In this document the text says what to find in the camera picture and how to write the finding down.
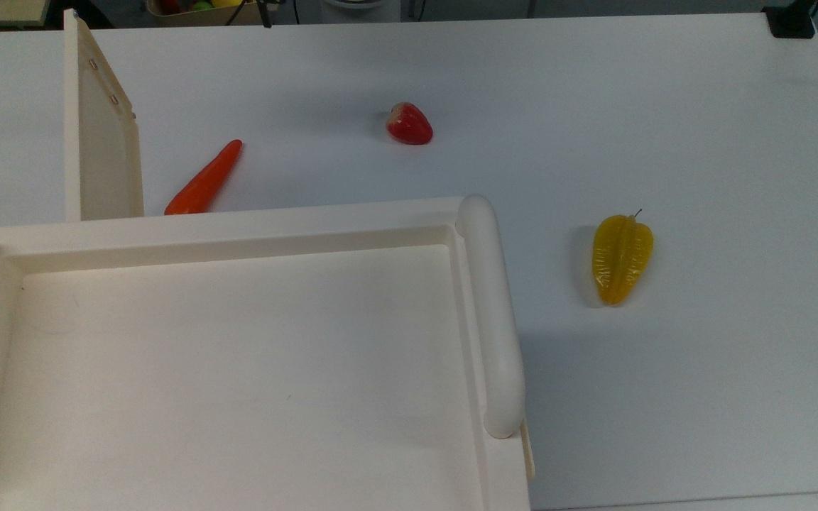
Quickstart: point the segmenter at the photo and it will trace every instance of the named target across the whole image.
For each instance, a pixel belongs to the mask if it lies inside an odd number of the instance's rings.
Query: table surface
[[[724,498],[666,504],[614,505],[601,511],[818,511],[818,494]]]
[[[0,0],[0,26],[43,26],[49,0]]]
[[[147,214],[229,140],[214,210],[481,193],[525,356],[534,508],[818,491],[818,36],[760,14],[95,33]],[[60,222],[61,33],[0,33],[0,226]],[[388,139],[392,104],[435,127]],[[655,255],[622,307],[595,226]]]

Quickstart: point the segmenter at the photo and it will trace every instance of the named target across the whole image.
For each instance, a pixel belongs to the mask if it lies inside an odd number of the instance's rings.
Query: tray handle
[[[460,204],[457,232],[467,246],[471,295],[481,339],[486,391],[484,430],[495,439],[506,439],[523,423],[525,378],[501,235],[491,203],[481,195],[465,197]]]

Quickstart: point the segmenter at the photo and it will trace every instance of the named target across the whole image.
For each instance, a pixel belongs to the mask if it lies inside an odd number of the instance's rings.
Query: orange carrot
[[[241,152],[241,140],[233,140],[214,161],[198,172],[163,211],[163,214],[204,213],[223,187]]]

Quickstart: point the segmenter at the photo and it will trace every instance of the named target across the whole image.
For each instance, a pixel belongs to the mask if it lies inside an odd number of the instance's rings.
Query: plastic fruit
[[[214,0],[214,7],[222,9],[223,7],[238,7],[241,0]]]
[[[233,140],[169,201],[163,214],[205,213],[236,166],[241,140]]]
[[[429,143],[435,135],[425,114],[412,103],[397,103],[390,109],[387,132],[396,140],[409,145]]]
[[[610,216],[595,230],[591,274],[605,304],[619,304],[627,298],[652,256],[652,230],[637,223],[636,214]]]

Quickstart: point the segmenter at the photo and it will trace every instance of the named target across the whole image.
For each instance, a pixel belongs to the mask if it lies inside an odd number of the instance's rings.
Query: white tray
[[[468,197],[0,229],[0,511],[529,509],[496,227]]]

